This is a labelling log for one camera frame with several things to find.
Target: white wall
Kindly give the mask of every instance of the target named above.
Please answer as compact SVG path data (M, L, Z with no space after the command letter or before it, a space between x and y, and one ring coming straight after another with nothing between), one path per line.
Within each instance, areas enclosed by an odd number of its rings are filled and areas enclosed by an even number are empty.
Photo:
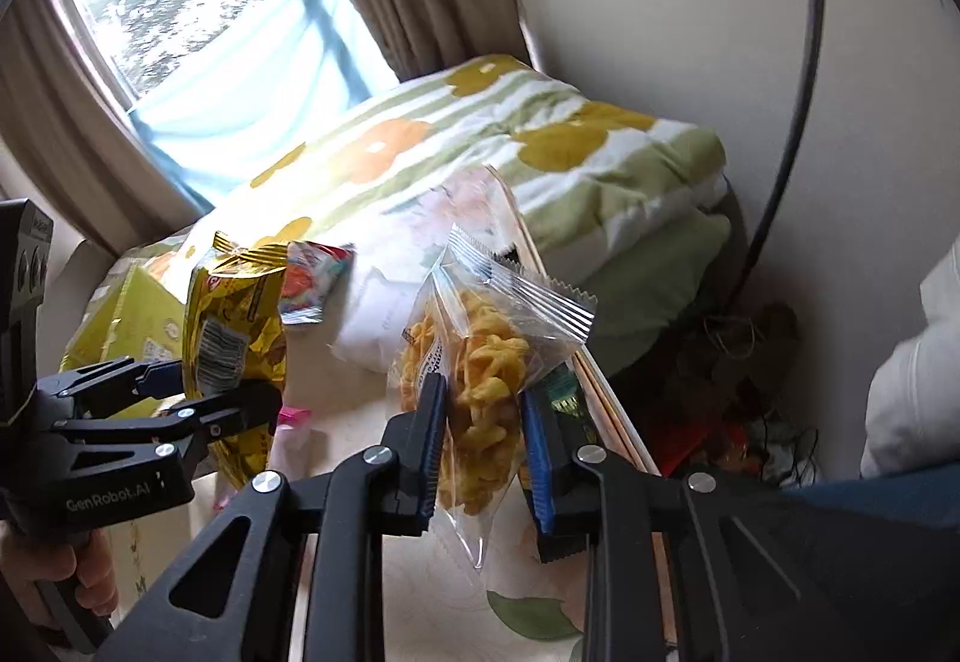
M542 65L592 97L719 131L748 227L781 155L806 0L521 0ZM920 323L960 230L960 16L949 0L827 0L808 134L751 297L805 327L787 406L855 475L872 372Z

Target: small candy packet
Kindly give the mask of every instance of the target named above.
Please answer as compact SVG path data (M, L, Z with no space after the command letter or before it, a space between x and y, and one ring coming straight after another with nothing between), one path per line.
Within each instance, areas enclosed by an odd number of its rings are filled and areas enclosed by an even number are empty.
M323 323L323 303L353 258L353 248L335 248L317 242L287 245L287 272L280 291L280 321Z

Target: floral blanket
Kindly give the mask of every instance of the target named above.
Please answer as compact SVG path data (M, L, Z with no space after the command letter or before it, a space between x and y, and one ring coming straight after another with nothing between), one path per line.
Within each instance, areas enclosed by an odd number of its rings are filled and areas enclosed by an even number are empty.
M424 192L486 164L512 189L548 270L575 284L716 201L725 161L711 131L589 101L508 56L485 56L404 83L296 145L200 219L161 279L182 301L215 230L247 246L338 244L356 243L383 213L416 222Z

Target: yellow chip bag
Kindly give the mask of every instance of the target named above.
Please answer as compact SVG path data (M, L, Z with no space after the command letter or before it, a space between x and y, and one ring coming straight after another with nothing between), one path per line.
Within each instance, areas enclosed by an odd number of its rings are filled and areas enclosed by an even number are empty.
M241 379L282 389L286 339L277 304L286 271L286 243L248 250L217 232L213 248L190 278L184 315L184 394L200 399L237 387ZM266 425L210 445L220 471L237 488L267 466Z

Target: clutter on floor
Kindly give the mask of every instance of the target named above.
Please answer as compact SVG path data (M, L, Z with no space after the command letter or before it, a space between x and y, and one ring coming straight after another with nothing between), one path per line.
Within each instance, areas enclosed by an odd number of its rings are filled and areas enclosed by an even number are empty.
M818 432L776 410L799 347L782 302L752 317L691 315L611 385L664 475L709 464L775 487L808 485Z

